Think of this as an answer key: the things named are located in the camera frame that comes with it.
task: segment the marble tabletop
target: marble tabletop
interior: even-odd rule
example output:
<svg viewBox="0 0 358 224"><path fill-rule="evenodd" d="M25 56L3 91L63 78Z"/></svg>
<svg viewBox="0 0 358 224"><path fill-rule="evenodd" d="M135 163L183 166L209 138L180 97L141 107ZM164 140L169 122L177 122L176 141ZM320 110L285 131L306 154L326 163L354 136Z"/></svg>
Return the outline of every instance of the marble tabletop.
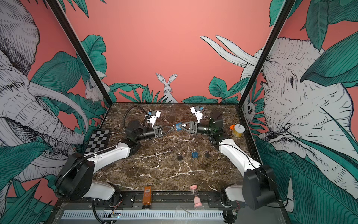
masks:
<svg viewBox="0 0 358 224"><path fill-rule="evenodd" d="M116 103L110 108L102 128L112 131L108 146L116 145L124 140L125 131L122 119L127 108L134 104ZM161 117L156 125L172 126L179 122L196 121L190 112L188 104L137 104L146 111L161 111ZM224 110L225 105L207 106L206 114L209 116L214 109ZM236 144L249 154L245 137L232 135L229 126L240 124L234 105L227 105L222 114L224 130L231 135ZM144 112L133 108L127 116L129 121L144 119ZM231 161L217 151L207 136L192 135L183 130L172 131L163 138L141 141L138 152L125 159L118 160L94 174L94 179L116 184L121 190L143 190L144 186L152 186L153 190L190 190L191 185L198 185L200 191L220 191L232 184L242 184L242 175ZM195 149L199 158L192 158ZM208 151L211 157L206 158L204 152ZM178 161L177 155L181 153L183 160Z"/></svg>

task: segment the checkerboard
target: checkerboard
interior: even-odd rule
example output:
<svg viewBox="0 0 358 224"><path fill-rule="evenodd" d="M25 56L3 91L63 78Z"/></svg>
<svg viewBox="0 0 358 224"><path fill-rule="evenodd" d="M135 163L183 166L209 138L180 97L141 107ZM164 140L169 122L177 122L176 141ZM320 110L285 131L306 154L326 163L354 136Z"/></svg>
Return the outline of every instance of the checkerboard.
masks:
<svg viewBox="0 0 358 224"><path fill-rule="evenodd" d="M110 129L97 129L91 134L85 153L98 152L105 149L111 136Z"/></svg>

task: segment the rabbit ear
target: rabbit ear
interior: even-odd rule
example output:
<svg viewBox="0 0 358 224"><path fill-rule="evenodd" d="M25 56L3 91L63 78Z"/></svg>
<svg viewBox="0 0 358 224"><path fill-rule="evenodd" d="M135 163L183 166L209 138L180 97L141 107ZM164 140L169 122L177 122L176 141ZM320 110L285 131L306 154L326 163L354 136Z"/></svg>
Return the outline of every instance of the rabbit ear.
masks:
<svg viewBox="0 0 358 224"><path fill-rule="evenodd" d="M86 88L89 89L90 88L90 83L88 82L88 80L86 81Z"/></svg>
<svg viewBox="0 0 358 224"><path fill-rule="evenodd" d="M156 75L161 83L166 84L165 78L161 74L156 73Z"/></svg>
<svg viewBox="0 0 358 224"><path fill-rule="evenodd" d="M176 77L177 77L177 74L171 75L171 76L170 76L170 78L169 78L168 83L173 82L173 81L174 81L174 79L176 79Z"/></svg>

